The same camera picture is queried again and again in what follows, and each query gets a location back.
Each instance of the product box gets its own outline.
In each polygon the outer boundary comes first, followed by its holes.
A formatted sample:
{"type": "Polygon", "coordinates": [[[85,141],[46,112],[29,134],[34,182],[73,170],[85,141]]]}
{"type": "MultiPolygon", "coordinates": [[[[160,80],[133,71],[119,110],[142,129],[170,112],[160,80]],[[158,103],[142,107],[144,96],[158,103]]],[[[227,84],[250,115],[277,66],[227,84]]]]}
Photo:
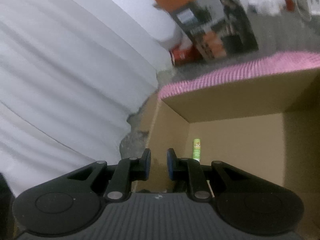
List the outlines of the product box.
{"type": "Polygon", "coordinates": [[[178,158],[192,158],[193,140],[199,138],[201,164],[220,160],[296,192],[305,205],[297,232],[304,239],[319,239],[319,92],[316,68],[222,83],[159,100],[147,143],[150,176],[137,190],[172,189],[167,149],[173,148],[178,158]]]}
{"type": "Polygon", "coordinates": [[[240,0],[156,0],[206,61],[258,50],[240,0]]]}

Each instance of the metal screw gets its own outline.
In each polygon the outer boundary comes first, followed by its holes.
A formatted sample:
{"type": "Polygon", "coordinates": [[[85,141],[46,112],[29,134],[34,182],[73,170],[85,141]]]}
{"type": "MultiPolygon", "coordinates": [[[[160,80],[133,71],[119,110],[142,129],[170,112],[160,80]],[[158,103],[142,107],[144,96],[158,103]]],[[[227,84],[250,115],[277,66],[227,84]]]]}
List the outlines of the metal screw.
{"type": "Polygon", "coordinates": [[[120,199],[123,194],[120,191],[111,191],[108,193],[107,197],[110,199],[120,199]]]}
{"type": "Polygon", "coordinates": [[[200,199],[209,198],[210,195],[211,195],[211,194],[210,194],[209,192],[203,191],[203,190],[197,191],[197,192],[195,193],[195,197],[196,197],[196,198],[200,198],[200,199]]]}

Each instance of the picture of woman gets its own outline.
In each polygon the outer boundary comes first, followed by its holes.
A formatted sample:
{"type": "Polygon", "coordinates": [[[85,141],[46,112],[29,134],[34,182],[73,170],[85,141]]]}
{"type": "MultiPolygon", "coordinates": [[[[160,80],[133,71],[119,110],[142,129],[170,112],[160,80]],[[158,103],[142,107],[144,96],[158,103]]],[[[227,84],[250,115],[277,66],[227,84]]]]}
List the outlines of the picture of woman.
{"type": "Polygon", "coordinates": [[[257,50],[258,44],[253,34],[250,21],[241,5],[234,0],[220,0],[226,22],[240,36],[244,51],[257,50]]]}

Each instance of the red object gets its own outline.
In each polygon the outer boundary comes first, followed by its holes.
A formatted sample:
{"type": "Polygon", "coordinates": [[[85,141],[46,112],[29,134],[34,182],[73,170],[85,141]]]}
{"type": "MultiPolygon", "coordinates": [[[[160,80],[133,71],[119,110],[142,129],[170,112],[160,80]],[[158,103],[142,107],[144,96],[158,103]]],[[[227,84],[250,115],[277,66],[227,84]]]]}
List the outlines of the red object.
{"type": "Polygon", "coordinates": [[[183,65],[185,63],[193,62],[202,59],[202,55],[194,45],[187,49],[173,48],[170,51],[171,61],[174,66],[183,65]]]}
{"type": "Polygon", "coordinates": [[[295,9],[295,3],[293,0],[285,0],[285,4],[287,6],[287,11],[293,12],[295,9]]]}

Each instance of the pink cloth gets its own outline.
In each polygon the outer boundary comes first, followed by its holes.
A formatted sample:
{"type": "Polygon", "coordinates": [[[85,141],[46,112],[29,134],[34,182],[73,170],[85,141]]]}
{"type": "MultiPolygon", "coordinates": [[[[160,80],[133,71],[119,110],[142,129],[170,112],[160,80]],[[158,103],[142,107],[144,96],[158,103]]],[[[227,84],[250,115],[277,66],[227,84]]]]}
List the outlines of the pink cloth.
{"type": "Polygon", "coordinates": [[[168,84],[159,91],[158,99],[238,80],[319,67],[318,53],[278,52],[271,57],[220,68],[191,81],[168,84]]]}

